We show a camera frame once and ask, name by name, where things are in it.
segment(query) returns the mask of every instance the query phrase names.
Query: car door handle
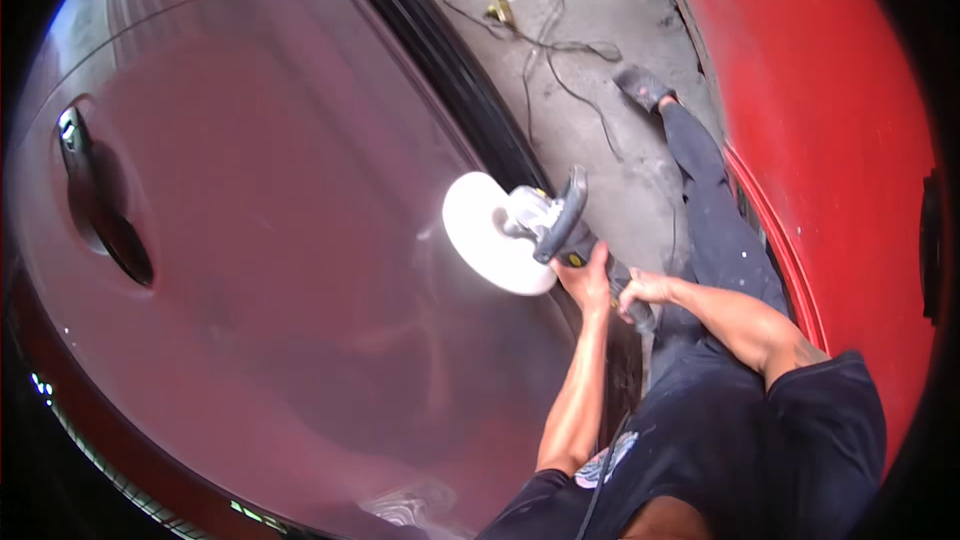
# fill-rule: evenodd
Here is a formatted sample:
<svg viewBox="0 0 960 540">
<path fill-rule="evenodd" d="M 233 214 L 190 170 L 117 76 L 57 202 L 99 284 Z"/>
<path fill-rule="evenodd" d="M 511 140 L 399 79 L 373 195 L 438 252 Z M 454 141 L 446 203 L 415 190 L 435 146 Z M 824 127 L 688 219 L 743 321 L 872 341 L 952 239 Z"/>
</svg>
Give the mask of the car door handle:
<svg viewBox="0 0 960 540">
<path fill-rule="evenodd" d="M 93 159 L 90 133 L 76 107 L 69 107 L 57 122 L 60 153 L 66 165 L 67 194 L 86 217 L 93 231 L 121 270 L 134 282 L 149 286 L 154 268 L 137 230 L 118 212 L 101 187 Z"/>
</svg>

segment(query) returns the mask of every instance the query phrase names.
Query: polishing pad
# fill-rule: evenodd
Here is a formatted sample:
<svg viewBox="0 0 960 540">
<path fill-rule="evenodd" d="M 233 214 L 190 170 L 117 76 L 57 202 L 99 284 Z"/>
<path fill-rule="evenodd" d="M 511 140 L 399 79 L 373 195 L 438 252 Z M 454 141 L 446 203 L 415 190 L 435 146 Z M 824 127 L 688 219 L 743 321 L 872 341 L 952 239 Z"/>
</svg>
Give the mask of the polishing pad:
<svg viewBox="0 0 960 540">
<path fill-rule="evenodd" d="M 534 242 L 503 234 L 507 192 L 482 171 L 462 175 L 443 199 L 443 227 L 466 263 L 513 294 L 549 291 L 557 274 L 534 260 Z"/>
</svg>

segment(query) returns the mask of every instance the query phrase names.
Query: black t-shirt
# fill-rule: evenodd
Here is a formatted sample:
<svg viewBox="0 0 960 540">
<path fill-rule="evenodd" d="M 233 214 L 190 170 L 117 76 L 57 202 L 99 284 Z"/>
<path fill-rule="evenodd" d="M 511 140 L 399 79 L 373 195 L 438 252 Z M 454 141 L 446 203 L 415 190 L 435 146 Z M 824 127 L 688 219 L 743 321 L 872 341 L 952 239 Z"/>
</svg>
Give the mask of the black t-shirt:
<svg viewBox="0 0 960 540">
<path fill-rule="evenodd" d="M 786 373 L 766 392 L 706 338 L 630 416 L 586 538 L 617 538 L 660 496 L 698 510 L 718 540 L 844 537 L 876 492 L 885 451 L 880 397 L 859 353 Z M 573 477 L 536 473 L 478 538 L 572 539 L 603 456 Z"/>
</svg>

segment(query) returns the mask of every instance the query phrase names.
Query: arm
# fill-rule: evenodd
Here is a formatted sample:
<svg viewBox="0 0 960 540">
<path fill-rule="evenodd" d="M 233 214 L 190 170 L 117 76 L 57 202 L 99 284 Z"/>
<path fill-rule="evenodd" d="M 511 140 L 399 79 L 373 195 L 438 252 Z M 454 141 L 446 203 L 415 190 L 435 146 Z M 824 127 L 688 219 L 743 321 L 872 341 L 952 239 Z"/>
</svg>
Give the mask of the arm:
<svg viewBox="0 0 960 540">
<path fill-rule="evenodd" d="M 740 363 L 763 376 L 767 390 L 786 372 L 830 358 L 792 321 L 752 296 L 637 270 L 631 273 L 633 281 L 620 295 L 621 313 L 635 298 L 687 309 Z"/>
<path fill-rule="evenodd" d="M 583 314 L 577 348 L 557 399 L 550 407 L 536 453 L 536 469 L 558 469 L 572 476 L 590 459 L 600 433 L 607 367 L 610 284 L 604 266 L 607 246 L 597 242 L 582 269 L 558 264 L 559 281 Z"/>
</svg>

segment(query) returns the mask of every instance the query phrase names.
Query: man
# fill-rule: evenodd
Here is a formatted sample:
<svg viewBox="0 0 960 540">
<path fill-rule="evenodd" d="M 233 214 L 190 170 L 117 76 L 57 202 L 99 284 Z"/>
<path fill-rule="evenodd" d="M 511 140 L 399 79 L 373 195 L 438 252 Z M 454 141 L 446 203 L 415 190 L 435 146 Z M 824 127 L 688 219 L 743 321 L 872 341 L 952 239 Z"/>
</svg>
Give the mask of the man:
<svg viewBox="0 0 960 540">
<path fill-rule="evenodd" d="M 583 269 L 553 263 L 582 310 L 566 380 L 534 476 L 480 534 L 488 540 L 833 538 L 881 480 L 883 410 L 863 358 L 834 358 L 786 316 L 782 285 L 740 217 L 723 157 L 676 92 L 630 67 L 620 88 L 664 121 L 683 175 L 692 243 L 681 277 L 633 272 L 620 295 L 663 305 L 652 385 L 609 448 L 591 455 L 603 411 L 611 296 L 599 243 Z"/>
</svg>

